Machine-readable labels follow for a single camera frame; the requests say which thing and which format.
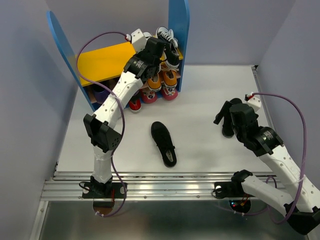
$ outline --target gray wall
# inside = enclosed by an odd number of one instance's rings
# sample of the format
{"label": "gray wall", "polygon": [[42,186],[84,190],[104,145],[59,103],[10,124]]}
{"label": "gray wall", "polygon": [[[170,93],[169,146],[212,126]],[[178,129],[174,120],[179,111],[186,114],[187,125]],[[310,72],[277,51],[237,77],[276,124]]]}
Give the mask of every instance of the gray wall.
{"label": "gray wall", "polygon": [[[154,33],[168,25],[168,0],[46,0],[75,51],[111,30]],[[187,64],[258,64],[295,0],[189,0]],[[88,50],[119,43],[106,36]]]}
{"label": "gray wall", "polygon": [[[306,174],[320,188],[320,1],[297,0],[264,55],[258,75],[264,92],[282,94],[302,110],[307,125]],[[276,130],[300,165],[302,124],[297,112],[281,99],[268,98]]]}
{"label": "gray wall", "polygon": [[75,81],[49,32],[47,10],[44,0],[1,2],[1,239],[29,239],[75,97]]}

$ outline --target black shoe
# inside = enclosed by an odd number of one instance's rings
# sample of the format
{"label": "black shoe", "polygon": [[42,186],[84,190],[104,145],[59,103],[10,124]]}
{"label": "black shoe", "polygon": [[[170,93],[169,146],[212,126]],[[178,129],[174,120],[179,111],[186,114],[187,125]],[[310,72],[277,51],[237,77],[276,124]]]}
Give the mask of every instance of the black shoe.
{"label": "black shoe", "polygon": [[164,165],[168,168],[174,167],[177,164],[175,146],[166,126],[159,121],[155,121],[151,125],[151,135],[160,150]]}
{"label": "black shoe", "polygon": [[170,69],[177,69],[179,67],[179,53],[178,53],[178,40],[174,38],[172,30],[168,30],[166,27],[158,27],[155,33],[158,39],[164,40],[169,44],[169,47],[164,49],[165,64]]}

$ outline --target blue shoe rack side panel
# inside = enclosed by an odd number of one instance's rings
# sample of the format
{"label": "blue shoe rack side panel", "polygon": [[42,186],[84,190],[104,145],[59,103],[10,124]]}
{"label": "blue shoe rack side panel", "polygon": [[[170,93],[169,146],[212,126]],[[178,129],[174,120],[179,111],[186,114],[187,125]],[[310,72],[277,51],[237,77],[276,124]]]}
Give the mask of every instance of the blue shoe rack side panel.
{"label": "blue shoe rack side panel", "polygon": [[174,37],[178,39],[179,49],[183,55],[183,60],[180,62],[179,67],[181,78],[176,87],[180,92],[184,74],[190,25],[190,10],[188,0],[169,0],[168,16],[168,28],[173,30]]}
{"label": "blue shoe rack side panel", "polygon": [[91,104],[91,101],[84,90],[84,88],[81,86],[81,83],[79,81],[79,76],[77,74],[76,70],[76,55],[73,51],[73,49],[70,46],[70,43],[62,30],[62,27],[60,26],[60,23],[56,17],[56,15],[52,11],[46,12],[46,18],[48,21],[48,25],[51,31],[51,34],[53,36],[54,42],[65,61],[65,64],[68,66],[70,72],[72,73],[76,83],[78,84],[79,88],[81,89],[83,95],[85,96],[86,100],[88,101],[90,107],[93,111],[95,111],[94,106]]}

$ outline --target shoe rack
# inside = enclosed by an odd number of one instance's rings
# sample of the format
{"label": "shoe rack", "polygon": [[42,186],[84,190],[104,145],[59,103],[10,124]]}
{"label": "shoe rack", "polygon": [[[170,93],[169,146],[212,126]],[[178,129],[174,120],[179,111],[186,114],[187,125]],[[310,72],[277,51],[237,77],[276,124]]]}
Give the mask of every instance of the shoe rack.
{"label": "shoe rack", "polygon": [[[177,72],[176,90],[180,92],[183,80],[190,23],[188,0],[169,0],[168,11],[167,28],[173,30],[174,37],[178,40],[180,63]],[[100,107],[100,104],[97,103],[95,98],[93,86],[91,83],[85,81],[77,75],[75,68],[75,54],[58,22],[58,19],[53,12],[48,11],[47,20],[52,36],[65,63],[74,76],[92,110],[95,111]],[[112,86],[114,85],[112,82],[117,81],[125,64],[134,54],[135,51],[132,45],[129,42],[125,42],[82,53],[79,57],[78,67],[81,73],[87,78],[106,84],[112,89]],[[162,97],[160,91],[157,92],[157,97]]]}

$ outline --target black bracket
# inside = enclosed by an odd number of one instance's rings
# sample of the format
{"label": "black bracket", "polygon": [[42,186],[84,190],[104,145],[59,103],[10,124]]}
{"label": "black bracket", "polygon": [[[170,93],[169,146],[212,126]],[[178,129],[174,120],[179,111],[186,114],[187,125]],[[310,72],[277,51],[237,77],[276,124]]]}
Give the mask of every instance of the black bracket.
{"label": "black bracket", "polygon": [[241,183],[249,176],[253,176],[252,172],[247,170],[237,171],[231,181],[217,181],[214,183],[212,195],[217,199],[224,198],[241,198],[245,192]]}
{"label": "black bracket", "polygon": [[222,134],[226,138],[231,138],[234,136],[233,131],[233,123],[231,119],[231,114],[229,109],[235,104],[241,104],[242,101],[239,98],[233,98],[230,101],[225,101],[223,104],[220,112],[215,116],[215,120],[213,121],[214,124],[218,125],[222,118],[224,118],[223,125],[222,125]]}
{"label": "black bracket", "polygon": [[[284,205],[287,213],[292,204],[293,202]],[[307,235],[320,224],[320,209],[315,206],[312,210],[313,212],[300,212],[297,207],[295,207],[287,222],[296,232]]]}
{"label": "black bracket", "polygon": [[108,122],[101,122],[96,119],[96,115],[86,114],[83,118],[84,126],[88,136],[91,138],[91,144],[98,146],[104,153],[114,150],[121,141],[121,134],[108,127]]}
{"label": "black bracket", "polygon": [[129,59],[123,71],[133,73],[137,79],[145,83],[159,71],[160,59],[166,45],[168,44],[161,39],[149,37],[145,48]]}
{"label": "black bracket", "polygon": [[[82,191],[83,199],[124,199],[125,192],[121,182],[112,182],[112,178],[105,184],[98,183],[91,176],[90,182],[84,182]],[[128,184],[124,183],[125,189],[128,189]]]}

